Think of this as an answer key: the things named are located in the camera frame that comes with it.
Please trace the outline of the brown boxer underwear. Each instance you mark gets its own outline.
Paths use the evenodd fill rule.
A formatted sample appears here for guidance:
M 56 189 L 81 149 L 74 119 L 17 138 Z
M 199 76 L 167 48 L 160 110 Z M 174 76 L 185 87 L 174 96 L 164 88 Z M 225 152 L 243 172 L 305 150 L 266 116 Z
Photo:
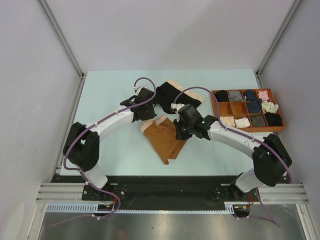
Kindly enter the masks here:
M 175 160 L 187 143 L 187 140 L 176 139 L 176 127 L 165 114 L 146 120 L 140 131 L 165 165 L 170 164 L 169 160 Z

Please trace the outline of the navy blue underwear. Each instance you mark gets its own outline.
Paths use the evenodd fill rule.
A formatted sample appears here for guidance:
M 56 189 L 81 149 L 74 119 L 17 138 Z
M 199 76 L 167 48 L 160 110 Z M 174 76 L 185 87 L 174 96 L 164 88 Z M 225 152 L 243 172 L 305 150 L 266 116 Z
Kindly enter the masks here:
M 259 114 L 262 110 L 262 99 L 258 98 L 246 103 L 249 114 Z

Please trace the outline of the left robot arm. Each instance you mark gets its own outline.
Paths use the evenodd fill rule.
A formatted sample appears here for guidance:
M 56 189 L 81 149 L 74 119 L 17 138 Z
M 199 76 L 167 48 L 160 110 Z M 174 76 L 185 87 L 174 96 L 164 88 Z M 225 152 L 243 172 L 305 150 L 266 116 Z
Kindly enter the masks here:
M 103 119 L 89 124 L 72 124 L 62 150 L 63 164 L 69 161 L 75 165 L 85 180 L 94 185 L 93 194 L 98 199 L 105 200 L 111 193 L 107 185 L 108 178 L 98 164 L 100 143 L 121 127 L 135 121 L 153 119 L 156 116 L 152 103 L 154 97 L 152 90 L 142 86 L 136 89 L 135 95 L 122 101 L 117 110 Z

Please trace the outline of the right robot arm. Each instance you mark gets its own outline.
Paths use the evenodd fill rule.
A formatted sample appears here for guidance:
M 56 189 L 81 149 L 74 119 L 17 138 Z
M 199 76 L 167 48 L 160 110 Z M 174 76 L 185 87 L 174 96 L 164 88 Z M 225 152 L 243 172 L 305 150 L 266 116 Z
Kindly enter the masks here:
M 253 168 L 240 173 L 229 186 L 230 195 L 242 201 L 251 190 L 262 185 L 274 187 L 288 172 L 292 159 L 280 138 L 270 133 L 254 136 L 243 130 L 223 124 L 212 115 L 202 117 L 191 104 L 171 104 L 177 114 L 174 120 L 176 138 L 187 140 L 192 136 L 232 147 L 253 161 Z

